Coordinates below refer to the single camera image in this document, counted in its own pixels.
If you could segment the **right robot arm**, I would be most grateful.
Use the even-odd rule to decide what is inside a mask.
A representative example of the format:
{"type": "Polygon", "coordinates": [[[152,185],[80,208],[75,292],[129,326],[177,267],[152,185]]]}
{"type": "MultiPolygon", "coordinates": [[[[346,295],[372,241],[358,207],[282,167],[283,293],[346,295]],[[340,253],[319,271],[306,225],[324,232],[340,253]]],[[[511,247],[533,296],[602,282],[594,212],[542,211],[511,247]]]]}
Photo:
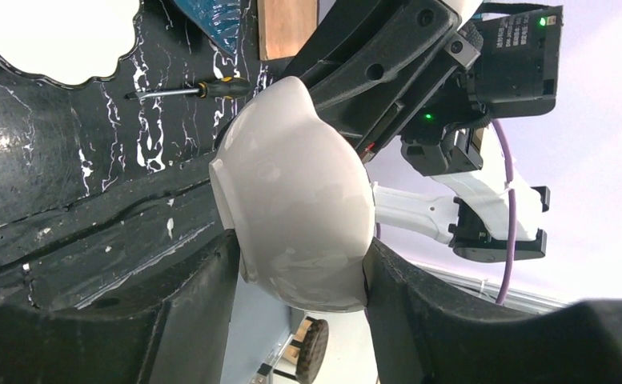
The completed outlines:
{"type": "Polygon", "coordinates": [[[546,253],[550,191],[508,178],[496,119],[556,104],[563,7],[484,1],[337,1],[285,69],[361,160],[393,139],[452,196],[376,187],[377,220],[474,262],[546,253]]]}

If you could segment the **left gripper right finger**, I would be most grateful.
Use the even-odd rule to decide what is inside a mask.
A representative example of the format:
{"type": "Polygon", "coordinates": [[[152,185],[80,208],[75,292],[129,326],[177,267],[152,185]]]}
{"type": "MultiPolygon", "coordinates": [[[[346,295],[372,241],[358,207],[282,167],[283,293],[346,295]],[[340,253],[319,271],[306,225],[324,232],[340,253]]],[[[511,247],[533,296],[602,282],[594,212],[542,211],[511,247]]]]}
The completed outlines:
{"type": "Polygon", "coordinates": [[[363,270],[383,383],[622,383],[622,300],[526,314],[459,290],[379,239],[363,270]]]}

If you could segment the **black yellow screwdriver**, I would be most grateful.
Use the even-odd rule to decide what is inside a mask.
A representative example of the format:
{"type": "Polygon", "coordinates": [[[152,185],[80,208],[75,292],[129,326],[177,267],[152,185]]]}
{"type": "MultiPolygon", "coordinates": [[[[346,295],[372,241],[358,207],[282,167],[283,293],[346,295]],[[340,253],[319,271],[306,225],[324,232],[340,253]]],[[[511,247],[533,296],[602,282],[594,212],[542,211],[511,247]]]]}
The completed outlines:
{"type": "Polygon", "coordinates": [[[175,95],[194,95],[199,98],[241,98],[251,91],[251,83],[245,78],[225,77],[210,82],[199,82],[194,88],[181,90],[156,90],[132,92],[125,95],[130,100],[161,98],[175,95]]]}

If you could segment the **wooden board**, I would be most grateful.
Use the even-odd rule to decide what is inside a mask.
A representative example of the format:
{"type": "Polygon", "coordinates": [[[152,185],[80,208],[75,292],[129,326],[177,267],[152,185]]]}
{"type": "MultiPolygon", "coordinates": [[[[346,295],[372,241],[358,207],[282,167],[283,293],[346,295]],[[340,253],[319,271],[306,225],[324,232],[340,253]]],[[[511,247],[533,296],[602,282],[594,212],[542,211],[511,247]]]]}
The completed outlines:
{"type": "Polygon", "coordinates": [[[316,0],[258,0],[259,59],[296,56],[318,25],[316,0]]]}

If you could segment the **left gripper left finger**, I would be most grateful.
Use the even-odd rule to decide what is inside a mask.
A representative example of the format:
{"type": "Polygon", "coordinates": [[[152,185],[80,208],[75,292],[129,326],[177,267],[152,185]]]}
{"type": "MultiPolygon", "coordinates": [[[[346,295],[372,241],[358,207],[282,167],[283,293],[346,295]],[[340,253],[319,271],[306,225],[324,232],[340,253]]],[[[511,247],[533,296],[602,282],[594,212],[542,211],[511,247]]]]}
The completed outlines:
{"type": "Polygon", "coordinates": [[[0,301],[0,383],[217,383],[239,270],[225,230],[80,310],[0,301]]]}

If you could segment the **blue leaf-shaped plate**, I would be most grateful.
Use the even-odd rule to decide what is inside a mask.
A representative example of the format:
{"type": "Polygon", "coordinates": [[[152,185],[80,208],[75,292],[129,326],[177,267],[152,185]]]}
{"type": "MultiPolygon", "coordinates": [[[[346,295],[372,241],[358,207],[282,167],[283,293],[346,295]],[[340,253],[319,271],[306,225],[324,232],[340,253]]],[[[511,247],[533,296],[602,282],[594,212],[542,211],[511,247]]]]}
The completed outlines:
{"type": "Polygon", "coordinates": [[[239,0],[174,0],[175,6],[223,53],[236,55],[239,47],[239,0]]]}

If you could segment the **white bowl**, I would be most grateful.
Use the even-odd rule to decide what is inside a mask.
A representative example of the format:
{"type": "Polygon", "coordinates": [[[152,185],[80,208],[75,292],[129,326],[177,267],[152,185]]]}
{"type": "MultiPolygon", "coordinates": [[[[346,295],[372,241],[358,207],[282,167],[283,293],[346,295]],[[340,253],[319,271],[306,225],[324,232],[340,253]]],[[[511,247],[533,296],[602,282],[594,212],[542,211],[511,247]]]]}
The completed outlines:
{"type": "Polygon", "coordinates": [[[245,282],[300,310],[366,307],[371,183],[299,78],[282,78],[246,104],[223,135],[209,175],[221,222],[235,232],[245,282]]]}

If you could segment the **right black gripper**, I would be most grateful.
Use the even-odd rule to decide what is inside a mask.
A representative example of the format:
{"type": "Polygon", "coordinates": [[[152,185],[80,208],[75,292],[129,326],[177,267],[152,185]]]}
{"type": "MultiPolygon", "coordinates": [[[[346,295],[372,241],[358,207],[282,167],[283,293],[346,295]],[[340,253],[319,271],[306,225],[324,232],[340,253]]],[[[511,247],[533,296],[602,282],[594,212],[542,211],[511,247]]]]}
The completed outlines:
{"type": "Polygon", "coordinates": [[[451,52],[478,1],[336,1],[283,76],[368,162],[469,59],[451,52]]]}

